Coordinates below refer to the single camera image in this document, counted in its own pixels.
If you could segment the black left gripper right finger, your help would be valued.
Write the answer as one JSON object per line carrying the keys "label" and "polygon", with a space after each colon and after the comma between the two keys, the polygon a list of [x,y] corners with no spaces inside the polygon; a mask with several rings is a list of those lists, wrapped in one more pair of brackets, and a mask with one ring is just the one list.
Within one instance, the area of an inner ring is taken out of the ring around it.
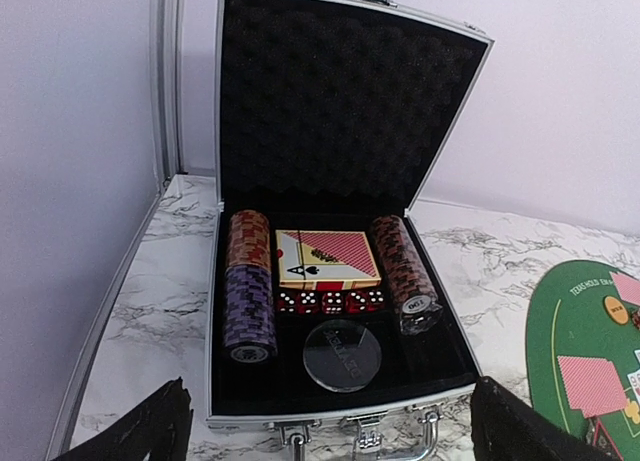
{"label": "black left gripper right finger", "polygon": [[477,460],[609,460],[567,434],[489,376],[476,382],[470,401]]}

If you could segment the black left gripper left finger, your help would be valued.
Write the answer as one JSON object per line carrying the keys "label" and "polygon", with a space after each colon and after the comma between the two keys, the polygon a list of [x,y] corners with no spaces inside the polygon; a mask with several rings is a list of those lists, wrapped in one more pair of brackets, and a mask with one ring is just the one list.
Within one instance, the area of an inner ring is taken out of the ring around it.
{"label": "black left gripper left finger", "polygon": [[193,421],[183,380],[170,380],[105,431],[60,460],[184,460]]}

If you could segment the triangular all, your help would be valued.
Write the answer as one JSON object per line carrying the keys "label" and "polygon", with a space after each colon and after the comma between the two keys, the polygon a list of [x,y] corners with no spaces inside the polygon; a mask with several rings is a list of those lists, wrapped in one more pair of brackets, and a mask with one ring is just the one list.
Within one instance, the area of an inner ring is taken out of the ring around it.
{"label": "triangular all", "polygon": [[597,448],[612,459],[623,460],[619,449],[598,417],[588,419],[585,440],[589,445]]}

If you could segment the dealt card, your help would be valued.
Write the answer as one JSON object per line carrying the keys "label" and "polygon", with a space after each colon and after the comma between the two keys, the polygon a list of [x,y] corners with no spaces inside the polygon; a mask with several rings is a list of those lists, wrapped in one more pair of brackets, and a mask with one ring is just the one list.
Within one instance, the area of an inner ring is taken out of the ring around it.
{"label": "dealt card", "polygon": [[624,273],[611,272],[610,276],[622,301],[640,306],[640,281]]}
{"label": "dealt card", "polygon": [[612,361],[606,358],[558,356],[569,407],[585,418],[624,410],[627,396]]}

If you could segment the orange big blind button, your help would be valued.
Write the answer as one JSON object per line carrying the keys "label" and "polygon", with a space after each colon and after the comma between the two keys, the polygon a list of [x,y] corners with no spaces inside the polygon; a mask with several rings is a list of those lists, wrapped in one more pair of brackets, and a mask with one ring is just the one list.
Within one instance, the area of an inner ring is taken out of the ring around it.
{"label": "orange big blind button", "polygon": [[618,325],[629,322],[629,312],[622,302],[615,296],[606,296],[603,300],[606,313]]}

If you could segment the red chips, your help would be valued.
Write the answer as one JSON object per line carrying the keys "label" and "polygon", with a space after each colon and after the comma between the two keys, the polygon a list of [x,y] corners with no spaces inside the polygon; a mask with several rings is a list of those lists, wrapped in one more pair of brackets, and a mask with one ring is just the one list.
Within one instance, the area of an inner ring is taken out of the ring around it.
{"label": "red chips", "polygon": [[632,314],[632,322],[634,326],[639,330],[640,329],[640,310],[639,309]]}

